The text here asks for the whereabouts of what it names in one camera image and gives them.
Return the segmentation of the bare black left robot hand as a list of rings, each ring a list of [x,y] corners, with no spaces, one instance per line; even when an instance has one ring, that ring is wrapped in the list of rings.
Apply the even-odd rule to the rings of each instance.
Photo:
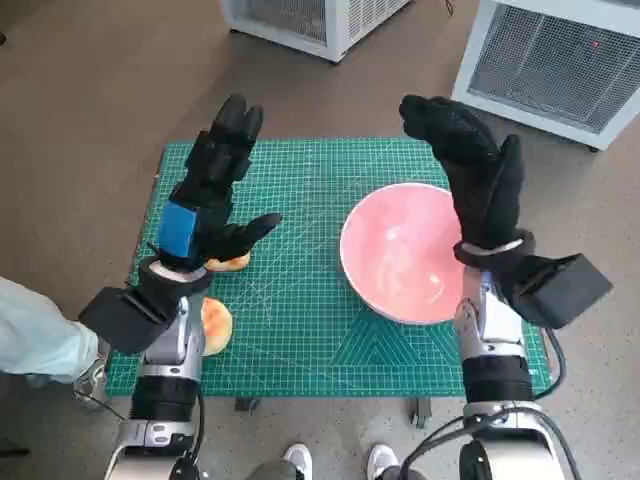
[[[162,213],[159,261],[190,272],[209,261],[220,263],[248,254],[282,221],[279,213],[259,216],[246,225],[229,221],[233,185],[241,181],[263,123],[263,109],[248,107],[243,95],[230,95],[211,127],[198,134],[185,162],[186,175],[173,188]]]

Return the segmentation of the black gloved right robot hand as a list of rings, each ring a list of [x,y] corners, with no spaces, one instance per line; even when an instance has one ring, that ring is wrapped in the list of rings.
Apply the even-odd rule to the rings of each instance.
[[[471,110],[444,97],[407,95],[399,114],[404,132],[428,143],[444,169],[462,240],[493,250],[520,239],[520,138],[511,134],[497,142]]]

